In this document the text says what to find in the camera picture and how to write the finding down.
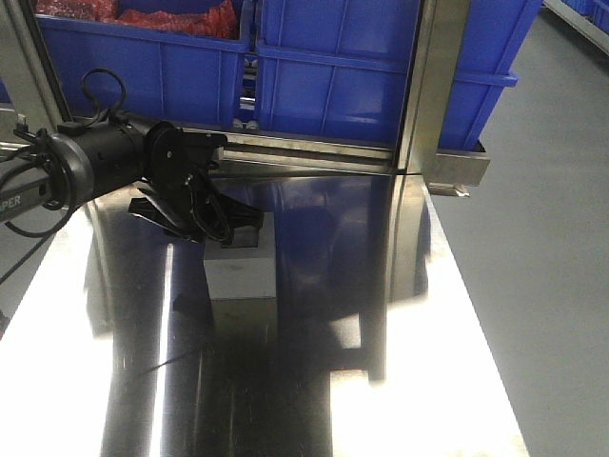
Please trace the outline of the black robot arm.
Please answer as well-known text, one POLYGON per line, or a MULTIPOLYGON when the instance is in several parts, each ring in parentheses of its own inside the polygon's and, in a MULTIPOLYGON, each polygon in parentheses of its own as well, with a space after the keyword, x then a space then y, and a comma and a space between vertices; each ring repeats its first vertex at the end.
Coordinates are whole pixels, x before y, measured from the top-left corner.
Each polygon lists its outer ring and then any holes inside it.
POLYGON ((171 236, 229 245, 236 230, 263 226, 262 211, 222 194, 209 177, 223 134, 127 111, 66 122, 54 134, 25 124, 14 133, 26 145, 1 161, 1 222, 21 236, 47 237, 84 204, 136 182, 144 187, 129 213, 171 236))

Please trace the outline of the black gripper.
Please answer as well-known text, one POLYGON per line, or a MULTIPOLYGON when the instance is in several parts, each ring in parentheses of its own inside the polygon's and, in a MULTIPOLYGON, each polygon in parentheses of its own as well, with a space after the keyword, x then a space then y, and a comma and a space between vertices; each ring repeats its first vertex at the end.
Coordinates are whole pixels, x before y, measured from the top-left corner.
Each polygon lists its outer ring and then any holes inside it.
MULTIPOLYGON (((227 145, 220 133, 185 131, 163 125, 148 137, 148 163, 144 177, 149 187, 136 189, 128 213, 161 228, 167 236, 203 243, 205 235, 189 226, 174 209, 192 209, 201 195, 209 193, 213 155, 227 145)), ((264 213, 218 190, 209 195, 216 225, 223 230, 243 227, 260 229, 264 213)))

